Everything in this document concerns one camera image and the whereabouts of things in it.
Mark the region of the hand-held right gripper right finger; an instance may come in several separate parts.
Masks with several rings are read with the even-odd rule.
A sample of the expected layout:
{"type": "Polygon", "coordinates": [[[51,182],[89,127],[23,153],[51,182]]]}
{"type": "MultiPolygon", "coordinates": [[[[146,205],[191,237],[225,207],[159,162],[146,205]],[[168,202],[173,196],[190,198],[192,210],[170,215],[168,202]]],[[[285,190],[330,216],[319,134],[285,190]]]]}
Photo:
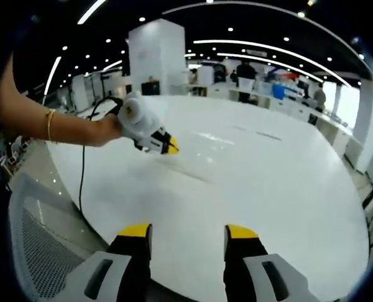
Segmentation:
{"type": "Polygon", "coordinates": [[[307,278],[278,254],[269,254],[257,233],[225,226],[225,284],[228,301],[318,301],[307,278]]]}

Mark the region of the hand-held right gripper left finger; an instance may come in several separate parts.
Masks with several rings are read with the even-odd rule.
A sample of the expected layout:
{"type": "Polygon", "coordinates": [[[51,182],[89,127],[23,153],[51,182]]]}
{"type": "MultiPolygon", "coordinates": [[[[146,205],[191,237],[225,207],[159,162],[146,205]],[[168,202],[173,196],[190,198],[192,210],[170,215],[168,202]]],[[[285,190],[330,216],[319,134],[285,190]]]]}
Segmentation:
{"type": "Polygon", "coordinates": [[[95,252],[67,275],[56,301],[145,301],[151,280],[152,224],[120,231],[107,251],[95,252]]]}

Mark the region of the person's left hand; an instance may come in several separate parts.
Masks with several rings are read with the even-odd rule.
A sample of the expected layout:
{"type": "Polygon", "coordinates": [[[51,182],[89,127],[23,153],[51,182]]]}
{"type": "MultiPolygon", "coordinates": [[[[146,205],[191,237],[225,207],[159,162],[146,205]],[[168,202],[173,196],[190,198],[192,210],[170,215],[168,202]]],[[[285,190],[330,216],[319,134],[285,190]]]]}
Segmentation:
{"type": "Polygon", "coordinates": [[[122,125],[114,114],[107,114],[101,120],[95,122],[96,136],[95,146],[102,147],[108,142],[121,138],[122,125]]]}

